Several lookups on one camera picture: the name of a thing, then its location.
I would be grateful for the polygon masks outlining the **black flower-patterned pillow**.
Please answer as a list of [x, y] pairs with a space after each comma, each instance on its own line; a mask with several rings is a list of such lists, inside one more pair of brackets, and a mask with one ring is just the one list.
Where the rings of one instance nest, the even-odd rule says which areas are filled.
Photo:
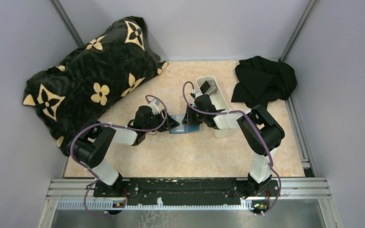
[[68, 144], [89, 120], [101, 117], [167, 65], [149, 46], [145, 20], [124, 17], [58, 65], [28, 79], [23, 105], [35, 109], [62, 154], [68, 156]]

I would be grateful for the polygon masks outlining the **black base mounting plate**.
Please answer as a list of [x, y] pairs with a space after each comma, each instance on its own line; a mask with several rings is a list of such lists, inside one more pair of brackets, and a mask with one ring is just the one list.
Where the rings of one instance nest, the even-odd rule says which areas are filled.
[[120, 188], [101, 182], [94, 187], [97, 198], [121, 197], [128, 206], [231, 206], [248, 197], [275, 197], [278, 181], [270, 180], [257, 189], [247, 178], [123, 178]]

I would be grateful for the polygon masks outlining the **black cloth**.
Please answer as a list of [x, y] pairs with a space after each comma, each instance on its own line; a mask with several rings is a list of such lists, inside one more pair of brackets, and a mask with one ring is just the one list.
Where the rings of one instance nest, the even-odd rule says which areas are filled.
[[288, 100], [298, 85], [293, 67], [261, 56], [239, 60], [234, 71], [238, 82], [231, 102], [244, 103], [249, 108], [266, 108], [270, 102]]

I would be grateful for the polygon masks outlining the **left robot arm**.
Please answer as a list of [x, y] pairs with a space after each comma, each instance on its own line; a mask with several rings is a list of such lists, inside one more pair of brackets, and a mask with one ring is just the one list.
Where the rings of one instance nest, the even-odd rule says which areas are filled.
[[138, 146], [149, 132], [165, 132], [180, 124], [166, 109], [156, 111], [148, 105], [138, 108], [126, 127], [92, 121], [68, 144], [69, 155], [89, 170], [102, 184], [120, 188], [122, 175], [105, 159], [111, 144]]

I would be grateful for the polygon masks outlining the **white oblong plastic bin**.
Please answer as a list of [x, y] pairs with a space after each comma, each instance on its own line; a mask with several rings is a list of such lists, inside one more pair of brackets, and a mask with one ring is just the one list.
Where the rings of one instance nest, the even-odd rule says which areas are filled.
[[[208, 81], [212, 81], [213, 84], [216, 86], [216, 91], [209, 95], [211, 102], [215, 106], [215, 108], [217, 110], [219, 109], [230, 110], [228, 103], [226, 102], [226, 99], [224, 98], [224, 95], [222, 94], [222, 91], [220, 90], [219, 84], [217, 83], [215, 77], [211, 75], [199, 77], [196, 80], [196, 84], [199, 87], [200, 91], [202, 92], [201, 87], [205, 82]], [[229, 137], [234, 133], [234, 131], [235, 131], [234, 129], [227, 129], [227, 128], [223, 128], [221, 130], [213, 129], [213, 133], [217, 138]]]

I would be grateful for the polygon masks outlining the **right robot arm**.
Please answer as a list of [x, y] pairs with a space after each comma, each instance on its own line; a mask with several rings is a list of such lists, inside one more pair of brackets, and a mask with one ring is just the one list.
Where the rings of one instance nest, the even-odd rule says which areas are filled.
[[216, 109], [209, 95], [191, 93], [194, 103], [187, 103], [184, 124], [206, 124], [217, 131], [240, 129], [250, 148], [255, 152], [250, 180], [261, 184], [266, 182], [271, 174], [273, 156], [285, 137], [283, 128], [262, 105], [250, 110]]

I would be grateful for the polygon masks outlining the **blue leather card holder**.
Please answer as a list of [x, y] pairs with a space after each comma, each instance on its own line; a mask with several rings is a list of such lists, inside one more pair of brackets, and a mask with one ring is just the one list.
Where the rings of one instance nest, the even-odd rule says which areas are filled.
[[200, 130], [199, 125], [186, 125], [182, 123], [182, 120], [184, 118], [183, 115], [172, 115], [171, 116], [179, 125], [176, 127], [172, 127], [169, 130], [170, 134], [188, 134], [197, 132]]

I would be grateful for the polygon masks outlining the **aluminium front rail frame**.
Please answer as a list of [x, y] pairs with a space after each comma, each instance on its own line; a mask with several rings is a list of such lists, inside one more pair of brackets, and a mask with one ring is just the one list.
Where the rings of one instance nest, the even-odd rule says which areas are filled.
[[52, 226], [58, 209], [273, 210], [286, 200], [316, 200], [326, 228], [343, 226], [325, 178], [273, 178], [253, 192], [247, 178], [125, 178], [116, 187], [92, 179], [53, 179], [38, 226]]

